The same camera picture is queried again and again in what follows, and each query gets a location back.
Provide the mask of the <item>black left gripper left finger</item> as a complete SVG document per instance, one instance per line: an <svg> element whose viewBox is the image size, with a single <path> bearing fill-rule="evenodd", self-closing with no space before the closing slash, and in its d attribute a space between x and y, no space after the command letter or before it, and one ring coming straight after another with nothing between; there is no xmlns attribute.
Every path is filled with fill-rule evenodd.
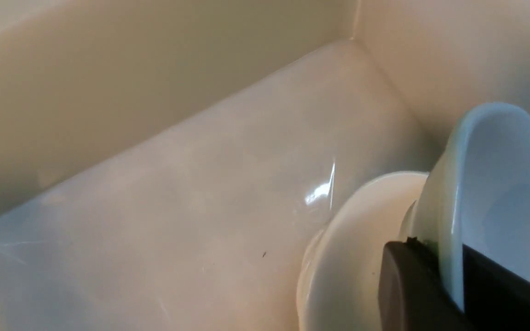
<svg viewBox="0 0 530 331"><path fill-rule="evenodd" d="M471 331L439 276L438 259L415 238L383 247L377 294L383 331Z"/></svg>

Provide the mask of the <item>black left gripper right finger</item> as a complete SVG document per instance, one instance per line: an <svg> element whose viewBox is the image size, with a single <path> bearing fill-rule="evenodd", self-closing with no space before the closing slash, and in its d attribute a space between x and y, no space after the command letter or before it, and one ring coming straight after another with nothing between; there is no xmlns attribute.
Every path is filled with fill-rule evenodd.
<svg viewBox="0 0 530 331"><path fill-rule="evenodd" d="M530 331L530 282L463 247L464 315L477 331Z"/></svg>

